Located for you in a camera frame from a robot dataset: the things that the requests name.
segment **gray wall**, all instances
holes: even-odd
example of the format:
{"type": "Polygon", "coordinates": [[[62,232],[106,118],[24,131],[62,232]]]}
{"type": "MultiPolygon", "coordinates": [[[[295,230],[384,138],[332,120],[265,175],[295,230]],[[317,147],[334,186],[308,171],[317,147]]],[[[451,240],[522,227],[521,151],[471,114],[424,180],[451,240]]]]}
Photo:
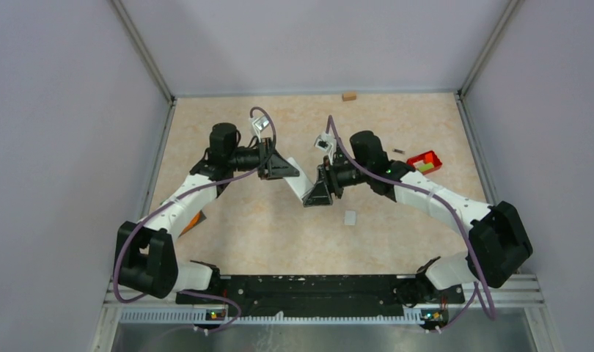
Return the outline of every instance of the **gray wall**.
{"type": "Polygon", "coordinates": [[[526,1],[469,108],[567,351],[594,351],[594,1],[526,1]]]}
{"type": "Polygon", "coordinates": [[[176,95],[457,89],[507,0],[124,0],[176,95]]]}
{"type": "Polygon", "coordinates": [[[0,351],[85,351],[166,103],[107,1],[0,1],[0,351]]]}

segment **wooden tabletop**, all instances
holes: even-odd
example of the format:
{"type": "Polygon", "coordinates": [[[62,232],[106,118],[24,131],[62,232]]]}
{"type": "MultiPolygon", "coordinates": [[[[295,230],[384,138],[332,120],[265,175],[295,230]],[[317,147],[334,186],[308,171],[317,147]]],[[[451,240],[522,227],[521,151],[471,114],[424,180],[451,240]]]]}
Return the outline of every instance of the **wooden tabletop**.
{"type": "MultiPolygon", "coordinates": [[[[181,98],[152,209],[202,157],[214,124],[234,123],[242,144],[249,141],[252,106],[273,117],[277,150],[294,157],[311,180],[323,160],[313,142],[332,114],[345,141],[355,132],[372,130],[391,159],[405,161],[434,150],[443,166],[429,178],[485,200],[452,93],[358,94],[348,102],[340,95],[181,98]]],[[[303,208],[285,181],[252,175],[230,184],[203,211],[207,219],[178,239],[177,256],[215,264],[223,274],[414,273],[433,257],[465,248],[461,237],[437,220],[378,196],[365,184],[345,188],[331,207],[303,208]],[[346,210],[357,212],[355,226],[344,225],[346,210]]]]}

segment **small wooden block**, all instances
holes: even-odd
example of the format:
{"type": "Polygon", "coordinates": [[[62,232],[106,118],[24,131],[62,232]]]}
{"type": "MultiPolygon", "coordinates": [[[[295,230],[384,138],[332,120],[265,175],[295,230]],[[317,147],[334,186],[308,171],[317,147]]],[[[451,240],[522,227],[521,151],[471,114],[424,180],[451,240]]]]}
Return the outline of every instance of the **small wooden block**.
{"type": "Polygon", "coordinates": [[[350,101],[357,99],[357,92],[344,92],[342,94],[342,101],[350,101]]]}

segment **purple cable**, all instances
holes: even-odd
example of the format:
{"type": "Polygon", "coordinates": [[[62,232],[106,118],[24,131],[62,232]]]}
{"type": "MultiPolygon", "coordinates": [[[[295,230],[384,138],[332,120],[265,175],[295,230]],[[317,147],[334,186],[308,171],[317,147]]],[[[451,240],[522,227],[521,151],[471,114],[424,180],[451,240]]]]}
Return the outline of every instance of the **purple cable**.
{"type": "MultiPolygon", "coordinates": [[[[255,106],[252,108],[252,110],[249,111],[249,116],[253,117],[253,113],[254,111],[261,111],[265,117],[267,117],[267,119],[269,120],[269,125],[271,126],[271,130],[273,132],[273,139],[272,139],[272,143],[273,143],[273,148],[275,148],[276,145],[276,126],[274,125],[274,121],[271,119],[271,117],[269,116],[269,114],[267,114],[267,112],[263,109],[260,108],[258,106],[255,106]]],[[[176,199],[178,200],[182,200],[183,198],[187,197],[189,194],[192,194],[194,192],[198,192],[201,191],[204,188],[209,188],[209,187],[215,187],[215,186],[220,186],[220,185],[224,185],[226,183],[231,183],[234,181],[238,181],[241,179],[244,179],[245,177],[250,176],[251,174],[253,174],[254,172],[257,171],[258,168],[256,169],[252,169],[242,175],[239,176],[235,176],[233,178],[229,178],[227,180],[221,180],[221,181],[217,181],[217,182],[213,182],[213,183],[208,183],[206,185],[202,185],[202,186],[198,186],[196,188],[190,189],[187,192],[184,192],[182,194],[180,194],[178,197],[176,197],[176,199]]],[[[140,298],[146,296],[145,293],[142,293],[141,295],[137,295],[133,298],[123,298],[120,295],[120,288],[118,287],[118,282],[119,282],[119,278],[120,278],[120,269],[122,268],[122,262],[124,260],[124,254],[126,253],[126,251],[128,250],[128,247],[131,245],[131,242],[133,241],[133,239],[135,238],[135,236],[137,235],[137,233],[142,229],[142,227],[148,222],[150,221],[152,218],[154,218],[155,216],[157,216],[159,213],[163,212],[164,210],[166,210],[167,208],[171,207],[174,204],[174,202],[166,202],[164,205],[162,205],[161,207],[159,207],[157,210],[153,211],[152,213],[148,214],[148,216],[146,216],[145,218],[143,218],[138,224],[137,226],[135,226],[135,228],[133,229],[133,231],[131,231],[130,235],[126,238],[126,241],[124,242],[124,244],[122,245],[122,249],[120,250],[120,253],[118,254],[118,258],[116,259],[116,265],[114,266],[114,296],[116,296],[116,299],[120,302],[120,303],[131,303],[131,302],[135,302],[137,300],[139,300],[140,298]]]]}
{"type": "MultiPolygon", "coordinates": [[[[221,324],[217,328],[214,328],[212,330],[208,330],[208,333],[209,334],[214,334],[216,332],[220,332],[220,331],[223,331],[223,330],[227,329],[228,326],[230,326],[232,323],[234,323],[237,319],[239,319],[241,317],[241,314],[242,314],[241,307],[236,302],[234,302],[232,299],[230,299],[230,298],[225,298],[225,297],[215,296],[215,295],[207,295],[207,294],[204,294],[204,293],[191,292],[191,291],[187,291],[187,290],[180,291],[180,293],[182,293],[184,295],[192,296],[192,297],[215,299],[217,301],[222,301],[222,302],[228,303],[228,304],[232,305],[234,308],[237,309],[237,315],[235,315],[235,317],[233,317],[232,319],[230,319],[227,323],[221,324]]],[[[164,338],[166,335],[169,335],[172,332],[175,332],[175,331],[178,331],[178,330],[184,330],[184,329],[193,329],[194,331],[204,331],[204,329],[200,329],[200,328],[196,329],[196,326],[193,325],[193,324],[191,324],[191,325],[176,326],[176,327],[171,328],[171,329],[169,329],[167,331],[164,331],[163,333],[161,333],[157,337],[153,338],[140,351],[147,350],[148,348],[150,348],[150,346],[156,344],[157,341],[159,341],[160,339],[164,338]]]]}
{"type": "MultiPolygon", "coordinates": [[[[334,132],[334,137],[336,138],[338,147],[340,147],[341,151],[345,154],[347,159],[359,171],[370,176],[372,179],[381,181],[383,183],[388,183],[390,185],[411,189],[412,191],[416,191],[416,192],[419,192],[422,194],[427,194],[427,195],[431,194],[429,191],[427,191],[424,188],[407,185],[407,184],[401,183],[399,181],[388,180],[386,178],[377,176],[377,175],[373,174],[372,172],[368,171],[362,165],[358,164],[357,161],[355,161],[355,159],[353,159],[350,156],[349,152],[347,151],[347,148],[345,148],[345,146],[342,144],[340,135],[338,134],[338,131],[336,130],[336,124],[334,123],[334,118],[331,115],[329,115],[329,117],[327,119],[327,127],[325,129],[325,132],[329,133],[330,128],[334,132]]],[[[480,265],[478,263],[478,258],[476,257],[476,253],[474,252],[474,249],[472,248],[472,244],[470,243],[468,235],[466,234],[466,231],[463,228],[463,222],[461,221],[461,218],[459,218],[459,215],[457,214],[455,209],[444,198],[438,196],[437,194],[433,194],[433,198],[435,200],[437,200],[438,202],[440,202],[450,212],[450,214],[452,215],[452,218],[455,220],[455,223],[457,224],[457,227],[459,227],[459,233],[461,234],[463,241],[466,243],[466,246],[468,247],[468,253],[470,255],[470,258],[472,259],[472,262],[474,263],[474,267],[476,268],[476,272],[478,274],[478,279],[480,280],[480,284],[483,286],[483,289],[485,290],[485,297],[487,298],[487,302],[489,304],[489,310],[487,310],[487,307],[485,306],[485,302],[483,301],[483,297],[480,295],[478,284],[475,282],[474,283],[474,293],[472,294],[472,299],[468,300],[466,306],[461,310],[461,312],[459,312],[458,315],[455,316],[455,318],[453,318],[452,321],[454,322],[459,317],[459,315],[461,315],[461,313],[466,311],[467,307],[469,307],[469,305],[472,303],[472,301],[474,300],[474,297],[476,295],[478,295],[480,305],[483,308],[483,311],[487,315],[487,317],[491,320],[496,320],[496,307],[494,306],[494,300],[491,297],[491,291],[489,290],[489,286],[487,285],[487,280],[485,279],[485,274],[483,273],[483,270],[480,268],[480,265]]]]}

